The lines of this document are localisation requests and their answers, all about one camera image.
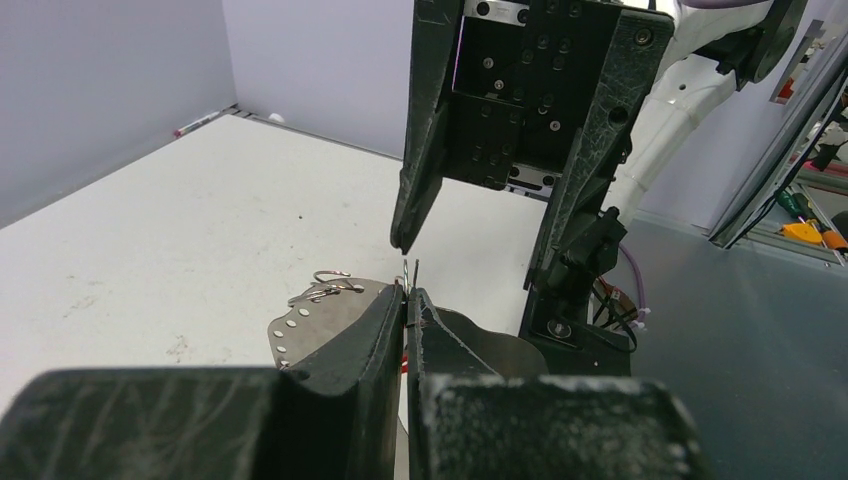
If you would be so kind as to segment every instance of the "gray floor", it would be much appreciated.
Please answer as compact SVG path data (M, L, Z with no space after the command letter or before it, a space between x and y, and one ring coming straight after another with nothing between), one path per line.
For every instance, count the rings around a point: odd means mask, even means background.
M844 269L647 222L630 230L652 309L633 375L683 399L717 477L848 478ZM608 279L632 291L622 265Z

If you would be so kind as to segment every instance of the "table surface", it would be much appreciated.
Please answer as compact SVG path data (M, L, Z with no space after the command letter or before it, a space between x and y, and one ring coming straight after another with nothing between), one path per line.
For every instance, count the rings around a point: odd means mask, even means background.
M391 281L400 163L224 116L0 230L0 410L71 367L273 365L312 273ZM517 333L544 204L446 180L409 258L440 306Z

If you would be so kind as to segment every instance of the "plate with holes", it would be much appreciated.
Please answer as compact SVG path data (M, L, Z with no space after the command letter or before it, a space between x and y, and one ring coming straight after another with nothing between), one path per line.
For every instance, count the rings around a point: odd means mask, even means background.
M268 341L278 368L286 368L318 350L355 322L387 287L384 282L345 278L353 288L334 289L326 295L328 282L316 282L293 298L291 310L268 325Z

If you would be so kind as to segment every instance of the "robotic arm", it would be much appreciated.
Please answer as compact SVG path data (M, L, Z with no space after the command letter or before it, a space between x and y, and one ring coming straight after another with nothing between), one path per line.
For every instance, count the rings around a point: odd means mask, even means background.
M412 247L444 177L546 199L519 336L553 373L628 374L627 340L586 325L592 283L674 152L768 75L805 6L417 1L392 244Z

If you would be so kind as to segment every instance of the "yellow tool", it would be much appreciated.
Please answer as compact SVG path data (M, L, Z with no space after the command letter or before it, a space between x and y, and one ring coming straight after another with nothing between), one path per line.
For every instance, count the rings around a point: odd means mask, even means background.
M813 245L821 245L822 236L816 227L809 223L790 223L783 226L783 236Z

